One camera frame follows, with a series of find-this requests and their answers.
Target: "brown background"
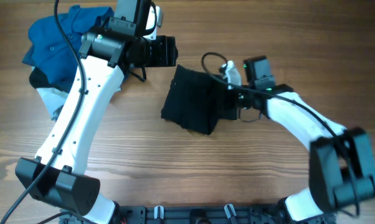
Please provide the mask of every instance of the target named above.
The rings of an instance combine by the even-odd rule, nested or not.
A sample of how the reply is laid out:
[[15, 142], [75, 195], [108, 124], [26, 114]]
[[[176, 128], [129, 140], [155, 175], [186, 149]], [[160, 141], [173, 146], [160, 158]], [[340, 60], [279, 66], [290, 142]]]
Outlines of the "brown background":
[[[21, 63], [32, 23], [53, 12], [50, 0], [0, 1], [0, 219], [24, 190], [18, 158], [34, 157], [54, 122]], [[115, 0], [64, 1], [111, 6]], [[159, 35], [176, 37], [178, 63], [201, 70], [207, 51], [234, 60], [265, 54], [277, 83], [347, 127], [369, 131], [375, 156], [375, 1], [156, 1], [165, 12]], [[215, 65], [216, 60], [209, 60]], [[87, 175], [121, 205], [223, 205], [276, 202], [308, 184], [308, 153], [279, 124], [220, 121], [203, 136], [160, 118], [175, 68], [148, 69], [115, 94], [93, 140]], [[9, 223], [57, 213], [28, 196]], [[375, 223], [375, 200], [359, 220]]]

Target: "blue fabric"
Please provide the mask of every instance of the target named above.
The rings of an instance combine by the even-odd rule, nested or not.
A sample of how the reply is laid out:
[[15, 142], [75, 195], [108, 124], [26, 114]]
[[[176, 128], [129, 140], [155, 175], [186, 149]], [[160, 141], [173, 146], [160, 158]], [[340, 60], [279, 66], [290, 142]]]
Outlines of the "blue fabric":
[[[82, 9], [76, 5], [70, 8], [68, 14], [59, 14], [59, 21], [73, 48], [78, 52], [82, 34], [113, 15], [110, 7]], [[77, 62], [62, 38], [54, 16], [36, 21], [28, 31], [28, 37], [32, 46], [22, 62], [38, 67], [46, 74], [50, 84], [56, 84], [69, 92], [77, 71]]]

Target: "brown floor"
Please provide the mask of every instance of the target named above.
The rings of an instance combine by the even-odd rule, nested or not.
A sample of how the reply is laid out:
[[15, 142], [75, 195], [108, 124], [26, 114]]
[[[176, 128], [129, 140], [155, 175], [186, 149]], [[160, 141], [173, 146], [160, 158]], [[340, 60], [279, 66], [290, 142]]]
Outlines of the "brown floor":
[[[0, 3], [0, 219], [24, 190], [18, 158], [32, 158], [54, 123], [28, 81], [21, 60], [34, 21], [50, 16], [51, 0]], [[116, 0], [82, 1], [115, 8]], [[216, 51], [234, 60], [266, 54], [277, 83], [287, 83], [323, 115], [369, 131], [375, 156], [375, 1], [157, 1], [160, 35], [174, 35], [178, 63], [202, 70]], [[76, 0], [60, 4], [65, 12]], [[175, 68], [131, 78], [107, 108], [93, 140], [87, 175], [121, 205], [276, 202], [308, 184], [308, 153], [279, 124], [220, 121], [203, 136], [160, 118]], [[9, 223], [37, 223], [57, 213], [30, 196]], [[375, 200], [359, 220], [375, 223]]]

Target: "crumpled black fabric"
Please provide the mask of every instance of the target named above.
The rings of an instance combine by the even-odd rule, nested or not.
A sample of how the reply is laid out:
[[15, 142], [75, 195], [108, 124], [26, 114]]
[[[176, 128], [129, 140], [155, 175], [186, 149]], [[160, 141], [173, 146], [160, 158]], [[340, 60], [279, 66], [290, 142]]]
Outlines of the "crumpled black fabric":
[[161, 110], [161, 118], [173, 121], [184, 129], [211, 134], [218, 119], [237, 119], [236, 110], [220, 113], [225, 90], [225, 85], [208, 74], [178, 65]]

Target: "blue shirt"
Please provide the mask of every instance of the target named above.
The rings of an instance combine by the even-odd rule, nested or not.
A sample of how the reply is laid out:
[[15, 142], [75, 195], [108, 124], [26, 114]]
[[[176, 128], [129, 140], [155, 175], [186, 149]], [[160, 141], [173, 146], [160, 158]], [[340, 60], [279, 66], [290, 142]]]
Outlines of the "blue shirt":
[[[73, 48], [78, 52], [82, 34], [113, 15], [110, 7], [82, 9], [76, 5], [70, 8], [68, 14], [59, 14], [59, 21]], [[28, 31], [28, 37], [32, 46], [22, 62], [38, 67], [46, 74], [50, 84], [56, 84], [69, 92], [77, 71], [77, 62], [62, 38], [54, 16], [36, 21]]]

